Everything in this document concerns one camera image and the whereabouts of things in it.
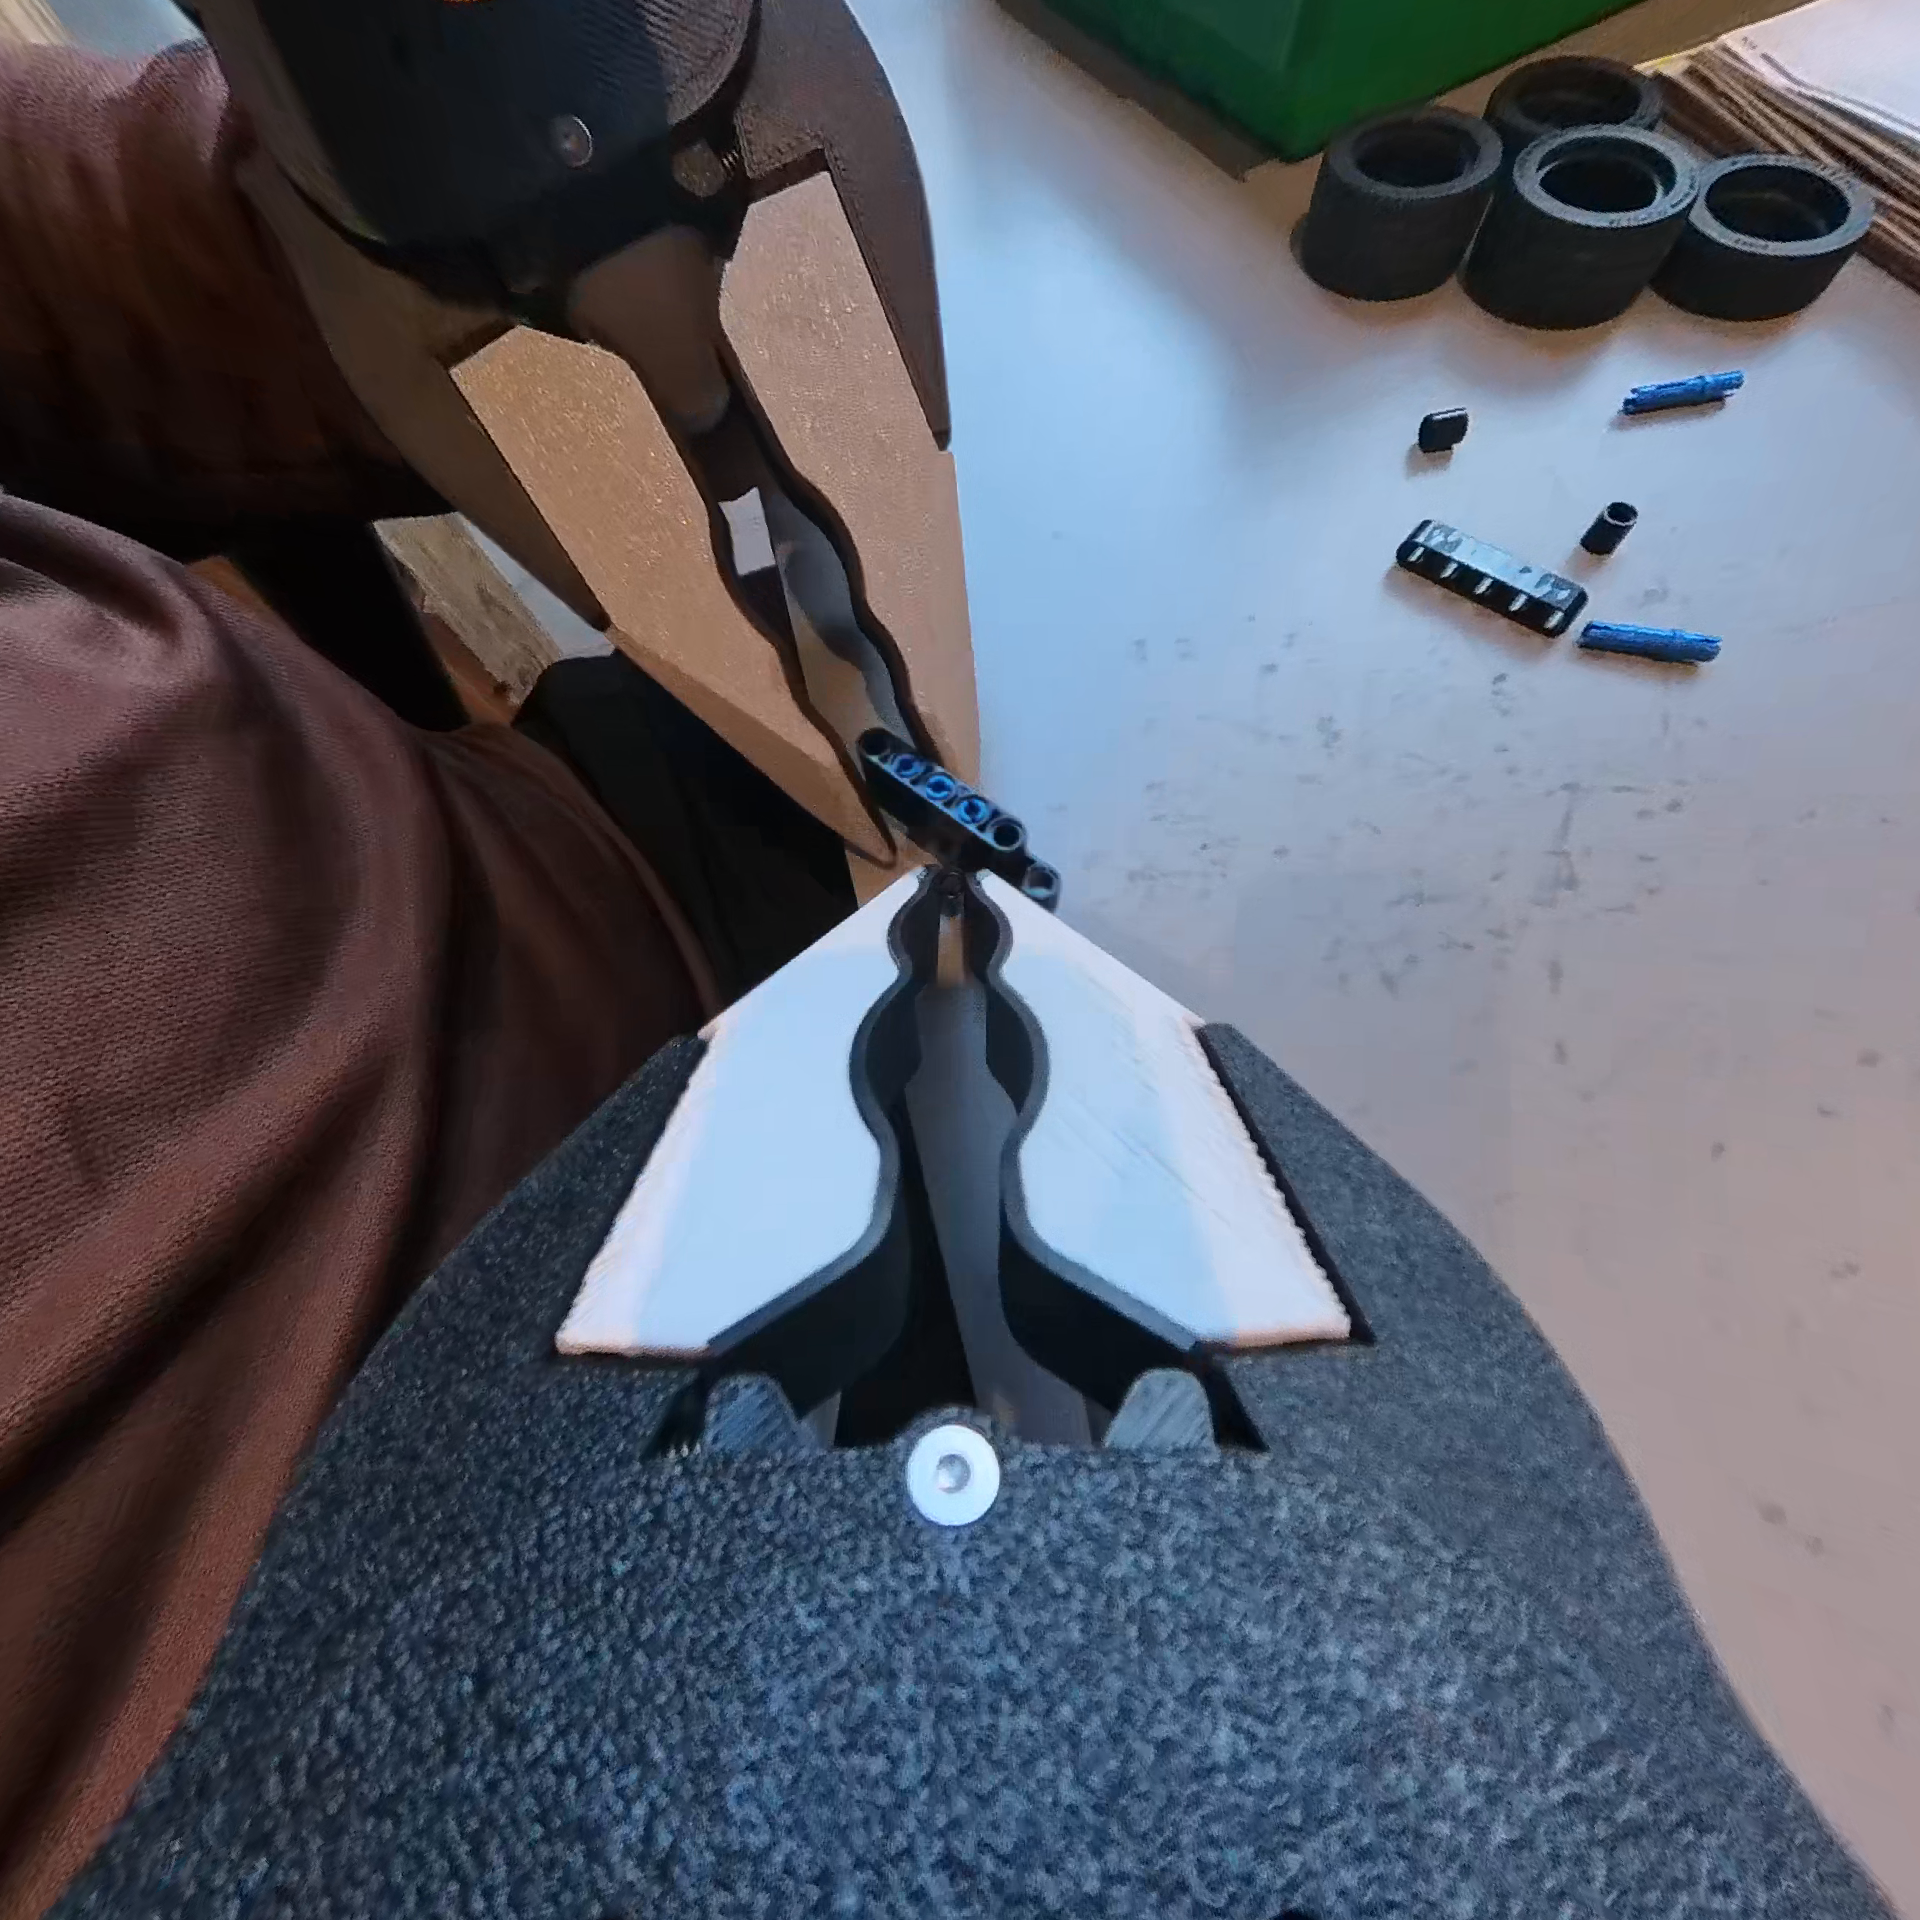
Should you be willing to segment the black brick beam with holes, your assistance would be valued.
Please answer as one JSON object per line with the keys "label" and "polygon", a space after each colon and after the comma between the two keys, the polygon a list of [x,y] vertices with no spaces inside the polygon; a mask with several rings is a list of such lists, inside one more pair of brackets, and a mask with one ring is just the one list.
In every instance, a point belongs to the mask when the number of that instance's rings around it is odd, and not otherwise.
{"label": "black brick beam with holes", "polygon": [[1462,603],[1549,641],[1577,627],[1591,603],[1582,584],[1522,562],[1439,518],[1421,518],[1399,541],[1393,565]]}

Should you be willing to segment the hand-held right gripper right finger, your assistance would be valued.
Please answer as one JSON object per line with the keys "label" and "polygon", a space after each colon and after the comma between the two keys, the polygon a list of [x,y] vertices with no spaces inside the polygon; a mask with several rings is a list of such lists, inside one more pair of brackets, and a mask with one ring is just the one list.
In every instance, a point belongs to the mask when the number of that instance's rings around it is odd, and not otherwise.
{"label": "hand-held right gripper right finger", "polygon": [[1196,1012],[1025,898],[966,882],[999,1150],[999,1300],[1016,1347],[1094,1405],[1154,1372],[1232,1403],[1224,1365],[1352,1340]]}

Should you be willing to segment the green plastic bin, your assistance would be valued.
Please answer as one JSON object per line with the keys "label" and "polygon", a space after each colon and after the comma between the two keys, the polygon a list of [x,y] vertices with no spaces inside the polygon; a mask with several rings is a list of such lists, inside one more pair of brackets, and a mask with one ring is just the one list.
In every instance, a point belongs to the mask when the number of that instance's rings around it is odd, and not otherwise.
{"label": "green plastic bin", "polygon": [[1631,62],[1657,4],[1602,2],[1001,2],[1105,96],[1242,179],[1311,160],[1364,118],[1480,105],[1525,65]]}

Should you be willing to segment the person's brown sweater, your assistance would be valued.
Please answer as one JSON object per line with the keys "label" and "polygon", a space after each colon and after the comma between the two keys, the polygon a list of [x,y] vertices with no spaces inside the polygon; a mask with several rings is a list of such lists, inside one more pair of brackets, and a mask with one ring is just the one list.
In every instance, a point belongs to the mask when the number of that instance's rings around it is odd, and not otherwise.
{"label": "person's brown sweater", "polygon": [[5,500],[1,1883],[156,1762],[439,1260],[716,1006],[552,755]]}

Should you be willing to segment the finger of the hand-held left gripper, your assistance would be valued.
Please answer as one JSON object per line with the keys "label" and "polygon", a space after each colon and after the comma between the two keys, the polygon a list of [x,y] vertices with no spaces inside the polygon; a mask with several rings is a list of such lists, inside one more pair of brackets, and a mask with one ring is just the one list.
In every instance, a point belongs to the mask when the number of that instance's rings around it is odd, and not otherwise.
{"label": "finger of the hand-held left gripper", "polygon": [[976,779],[981,731],[952,457],[922,417],[830,174],[749,206],[720,322],[774,467],[922,753]]}
{"label": "finger of the hand-held left gripper", "polygon": [[727,518],[634,373],[598,348],[517,328],[449,376],[606,613],[612,645],[853,857],[892,872],[892,835],[812,712],[791,643],[738,592]]}

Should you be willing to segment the black toy tire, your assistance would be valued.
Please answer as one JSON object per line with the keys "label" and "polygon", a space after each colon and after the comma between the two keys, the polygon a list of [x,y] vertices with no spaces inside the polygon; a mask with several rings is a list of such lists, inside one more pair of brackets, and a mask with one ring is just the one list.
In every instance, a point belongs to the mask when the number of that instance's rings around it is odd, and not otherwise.
{"label": "black toy tire", "polygon": [[1513,157],[1461,269],[1476,307],[1525,329],[1625,313],[1677,245],[1698,168],[1647,128],[1565,128]]}
{"label": "black toy tire", "polygon": [[1577,128],[1653,130],[1664,118],[1664,84],[1631,65],[1594,54],[1554,54],[1508,70],[1480,109],[1504,157]]}
{"label": "black toy tire", "polygon": [[1861,249],[1876,210],[1861,181],[1817,160],[1788,154],[1713,160],[1647,288],[1704,320],[1783,320],[1824,294]]}
{"label": "black toy tire", "polygon": [[1332,294],[1376,305],[1439,288],[1462,266],[1502,165],[1495,125],[1441,105],[1343,128],[1297,226],[1302,269]]}

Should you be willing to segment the open instruction booklet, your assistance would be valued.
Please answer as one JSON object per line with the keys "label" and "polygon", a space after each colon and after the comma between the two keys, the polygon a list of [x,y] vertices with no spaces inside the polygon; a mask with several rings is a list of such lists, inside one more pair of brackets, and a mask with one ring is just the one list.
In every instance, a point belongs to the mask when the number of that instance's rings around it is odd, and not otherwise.
{"label": "open instruction booklet", "polygon": [[1666,122],[1713,156],[1788,154],[1854,176],[1863,256],[1917,290],[1917,4],[1812,2],[1640,65]]}

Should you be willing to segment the long black brick beam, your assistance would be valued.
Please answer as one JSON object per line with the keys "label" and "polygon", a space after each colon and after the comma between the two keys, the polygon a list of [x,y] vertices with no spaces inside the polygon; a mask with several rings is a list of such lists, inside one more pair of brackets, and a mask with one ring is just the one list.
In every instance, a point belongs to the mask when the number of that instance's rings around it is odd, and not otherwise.
{"label": "long black brick beam", "polygon": [[[1032,852],[1024,824],[1024,845],[1012,852],[997,851],[990,840],[990,828],[999,813],[1015,813],[976,792],[959,774],[926,756],[886,726],[861,731],[855,746],[855,768],[861,773],[878,809],[903,829],[903,837],[914,849],[929,856],[932,861],[938,867],[952,865],[962,876],[990,874],[1006,881],[1021,898],[1040,909],[1054,912],[1057,908],[1062,881],[1054,867]],[[926,770],[946,770],[965,784],[969,795],[990,801],[993,804],[992,820],[978,829],[969,829],[952,819],[952,806],[938,811],[927,804],[917,792],[918,778]]]}

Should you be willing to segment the white desk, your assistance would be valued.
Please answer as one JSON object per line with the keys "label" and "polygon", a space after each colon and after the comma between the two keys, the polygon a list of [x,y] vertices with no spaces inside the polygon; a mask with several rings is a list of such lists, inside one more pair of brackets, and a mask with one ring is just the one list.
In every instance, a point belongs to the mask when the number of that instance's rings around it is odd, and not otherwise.
{"label": "white desk", "polygon": [[[1311,168],[1222,174],[999,4],[855,14],[938,256],[984,786],[1074,925],[1518,1291],[1916,1915],[1916,298],[1856,260],[1761,328],[1348,305],[1288,245]],[[1423,518],[1591,603],[1549,641],[1408,577]]]}

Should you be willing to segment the person's black trousers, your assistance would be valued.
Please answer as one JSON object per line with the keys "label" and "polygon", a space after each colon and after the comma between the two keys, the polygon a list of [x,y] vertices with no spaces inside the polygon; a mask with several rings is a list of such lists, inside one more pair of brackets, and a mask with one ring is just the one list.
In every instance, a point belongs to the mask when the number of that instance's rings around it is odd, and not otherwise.
{"label": "person's black trousers", "polygon": [[834,833],[630,659],[549,665],[513,726],[584,782],[661,877],[722,1003],[857,912]]}

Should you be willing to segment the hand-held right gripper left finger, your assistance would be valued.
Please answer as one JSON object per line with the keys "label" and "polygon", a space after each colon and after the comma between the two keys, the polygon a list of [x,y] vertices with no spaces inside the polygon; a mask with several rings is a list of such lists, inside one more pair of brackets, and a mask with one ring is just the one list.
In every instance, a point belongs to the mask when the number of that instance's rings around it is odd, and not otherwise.
{"label": "hand-held right gripper left finger", "polygon": [[894,1349],[911,1293],[896,1109],[938,924],[936,881],[911,872],[708,1022],[559,1356],[767,1376],[812,1413]]}

